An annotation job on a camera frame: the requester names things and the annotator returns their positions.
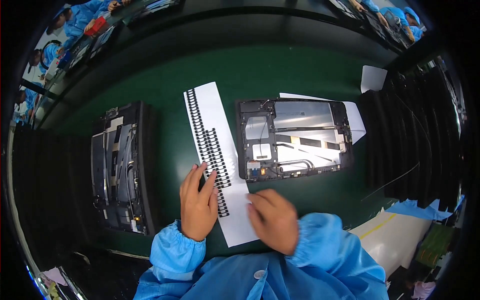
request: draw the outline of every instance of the hand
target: hand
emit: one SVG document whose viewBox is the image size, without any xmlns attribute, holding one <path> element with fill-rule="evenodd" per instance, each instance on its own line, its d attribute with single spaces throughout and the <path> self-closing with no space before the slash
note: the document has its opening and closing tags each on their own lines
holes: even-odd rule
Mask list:
<svg viewBox="0 0 480 300">
<path fill-rule="evenodd" d="M 116 10 L 116 9 L 117 9 L 118 7 L 120 7 L 120 6 L 121 6 L 121 5 L 120 5 L 120 3 L 119 3 L 118 1 L 113 0 L 112 2 L 110 2 L 110 3 L 108 4 L 108 11 L 109 11 L 109 12 L 112 12 L 112 11 Z"/>
<path fill-rule="evenodd" d="M 384 15 L 382 15 L 381 12 L 377 12 L 377 17 L 378 17 L 378 20 L 380 21 L 380 23 L 382 23 L 383 26 L 385 26 L 387 28 L 390 28 L 390 27 L 388 27 L 387 20 L 385 19 Z"/>
<path fill-rule="evenodd" d="M 88 22 L 87 26 L 85 26 L 84 33 L 92 29 L 93 25 L 95 25 L 95 19 L 92 19 Z"/>
<path fill-rule="evenodd" d="M 57 50 L 57 52 L 56 52 L 56 53 L 57 53 L 57 55 L 61 54 L 61 53 L 62 53 L 64 50 L 65 50 L 65 48 L 64 48 L 64 47 L 60 47 L 60 48 L 58 48 L 58 50 Z"/>
<path fill-rule="evenodd" d="M 350 1 L 350 4 L 358 11 L 358 12 L 366 12 L 367 10 L 364 9 L 364 7 L 356 2 L 355 0 L 349 0 Z"/>
<path fill-rule="evenodd" d="M 198 192 L 200 178 L 202 178 L 207 163 L 199 167 L 192 166 L 192 170 L 180 186 L 180 217 L 181 232 L 187 238 L 203 241 L 212 230 L 217 218 L 217 194 L 214 188 L 216 171 L 210 173 L 202 190 Z"/>
<path fill-rule="evenodd" d="M 297 211 L 275 190 L 249 194 L 248 216 L 257 236 L 268 247 L 293 255 L 299 240 Z"/>
</svg>

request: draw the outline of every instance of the green workbench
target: green workbench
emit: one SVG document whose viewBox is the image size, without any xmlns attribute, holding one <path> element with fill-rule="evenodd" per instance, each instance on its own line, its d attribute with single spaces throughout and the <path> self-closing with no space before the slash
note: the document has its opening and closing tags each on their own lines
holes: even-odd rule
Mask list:
<svg viewBox="0 0 480 300">
<path fill-rule="evenodd" d="M 356 102 L 360 95 L 362 66 L 375 63 L 327 50 L 285 46 L 230 48 L 183 57 L 110 86 L 86 103 L 59 127 L 61 133 L 89 136 L 91 122 L 106 110 L 133 101 L 144 101 L 157 109 L 158 160 L 157 198 L 164 224 L 180 218 L 179 187 L 193 163 L 200 163 L 187 117 L 183 92 L 216 81 L 234 141 L 235 100 L 277 97 L 279 92 Z M 299 216 L 309 212 L 339 215 L 344 229 L 354 228 L 389 206 L 391 199 L 365 184 L 365 138 L 354 146 L 352 168 L 306 178 L 250 183 L 250 192 L 277 190 L 297 208 Z M 105 230 L 97 247 L 149 256 L 152 238 Z M 220 225 L 207 237 L 206 259 L 219 255 L 263 252 L 260 241 L 228 248 Z"/>
</svg>

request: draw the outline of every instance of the coat button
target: coat button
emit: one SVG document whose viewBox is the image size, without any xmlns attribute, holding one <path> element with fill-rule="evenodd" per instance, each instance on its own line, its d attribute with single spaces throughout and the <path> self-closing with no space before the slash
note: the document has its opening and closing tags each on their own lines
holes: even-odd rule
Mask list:
<svg viewBox="0 0 480 300">
<path fill-rule="evenodd" d="M 265 275 L 265 270 L 258 270 L 257 272 L 255 272 L 255 274 L 253 274 L 253 278 L 260 279 L 264 275 Z"/>
</svg>

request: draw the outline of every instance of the yellow line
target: yellow line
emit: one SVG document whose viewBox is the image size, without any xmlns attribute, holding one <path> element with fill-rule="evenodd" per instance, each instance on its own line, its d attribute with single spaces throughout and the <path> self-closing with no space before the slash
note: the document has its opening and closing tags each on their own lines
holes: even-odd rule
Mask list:
<svg viewBox="0 0 480 300">
<path fill-rule="evenodd" d="M 371 234 L 372 232 L 378 230 L 380 227 L 382 227 L 383 225 L 387 224 L 391 219 L 393 219 L 393 217 L 395 217 L 396 214 L 393 214 L 391 215 L 387 220 L 383 221 L 383 223 L 379 224 L 377 227 L 375 227 L 374 229 L 368 231 L 367 233 L 363 234 L 360 236 L 360 240 L 363 239 L 364 237 L 368 236 L 369 234 Z"/>
</svg>

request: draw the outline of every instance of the elastic cuff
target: elastic cuff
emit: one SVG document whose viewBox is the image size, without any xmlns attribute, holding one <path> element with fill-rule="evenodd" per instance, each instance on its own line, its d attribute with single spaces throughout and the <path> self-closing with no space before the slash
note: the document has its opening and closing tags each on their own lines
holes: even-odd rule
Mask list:
<svg viewBox="0 0 480 300">
<path fill-rule="evenodd" d="M 303 222 L 301 222 L 301 220 L 298 220 L 297 223 L 299 226 L 299 242 L 297 243 L 293 255 L 285 255 L 285 260 L 300 268 L 308 264 L 305 258 L 307 257 L 307 245 L 309 244 L 309 241 L 306 226 L 302 224 Z"/>
<path fill-rule="evenodd" d="M 177 239 L 179 240 L 179 242 L 181 242 L 182 244 L 186 245 L 186 246 L 192 246 L 192 247 L 196 247 L 196 248 L 200 248 L 200 247 L 204 247 L 205 246 L 205 243 L 206 243 L 206 238 L 203 240 L 203 241 L 195 241 L 195 240 L 192 240 L 190 238 L 187 238 L 186 236 L 183 235 L 183 233 L 181 232 L 181 220 L 178 220 L 176 219 L 175 220 L 175 230 L 176 230 L 176 236 L 177 236 Z"/>
</svg>

